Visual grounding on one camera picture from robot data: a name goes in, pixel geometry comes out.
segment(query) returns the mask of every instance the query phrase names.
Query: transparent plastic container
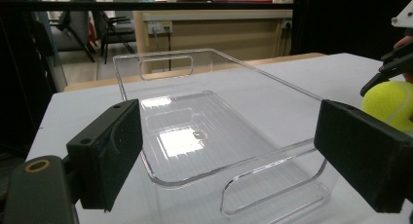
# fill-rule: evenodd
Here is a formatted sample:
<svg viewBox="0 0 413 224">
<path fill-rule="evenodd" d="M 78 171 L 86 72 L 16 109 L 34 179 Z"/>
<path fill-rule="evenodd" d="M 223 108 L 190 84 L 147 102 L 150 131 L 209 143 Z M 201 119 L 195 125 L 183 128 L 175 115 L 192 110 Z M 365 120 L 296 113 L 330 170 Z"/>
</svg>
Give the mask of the transparent plastic container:
<svg viewBox="0 0 413 224">
<path fill-rule="evenodd" d="M 275 223 L 328 198 L 338 173 L 313 145 L 320 97 L 215 50 L 114 63 L 123 99 L 140 100 L 162 223 Z"/>
</svg>

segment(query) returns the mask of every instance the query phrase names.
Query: tennis ball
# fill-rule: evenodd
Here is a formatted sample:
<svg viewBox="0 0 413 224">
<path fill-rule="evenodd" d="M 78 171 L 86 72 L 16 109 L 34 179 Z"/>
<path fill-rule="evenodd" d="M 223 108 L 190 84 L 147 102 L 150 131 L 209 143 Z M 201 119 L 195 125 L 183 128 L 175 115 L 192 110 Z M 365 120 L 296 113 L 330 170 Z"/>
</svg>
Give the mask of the tennis ball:
<svg viewBox="0 0 413 224">
<path fill-rule="evenodd" d="M 365 95 L 361 110 L 399 131 L 413 131 L 413 84 L 389 81 Z"/>
</svg>

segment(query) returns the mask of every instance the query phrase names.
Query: chair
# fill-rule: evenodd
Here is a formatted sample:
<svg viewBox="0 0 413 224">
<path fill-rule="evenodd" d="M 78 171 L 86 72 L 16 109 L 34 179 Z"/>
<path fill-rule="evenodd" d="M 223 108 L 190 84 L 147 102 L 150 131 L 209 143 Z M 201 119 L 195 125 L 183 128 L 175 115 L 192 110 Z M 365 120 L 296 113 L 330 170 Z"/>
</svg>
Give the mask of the chair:
<svg viewBox="0 0 413 224">
<path fill-rule="evenodd" d="M 100 55 L 104 54 L 106 64 L 109 44 L 123 43 L 127 50 L 134 54 L 133 48 L 128 42 L 135 42 L 133 25 L 131 20 L 124 17 L 109 18 L 104 12 L 92 12 L 94 15 L 94 28 L 100 39 Z"/>
<path fill-rule="evenodd" d="M 63 12 L 51 23 L 55 45 L 59 52 L 85 51 L 94 62 L 94 48 L 89 44 L 89 12 Z"/>
</svg>

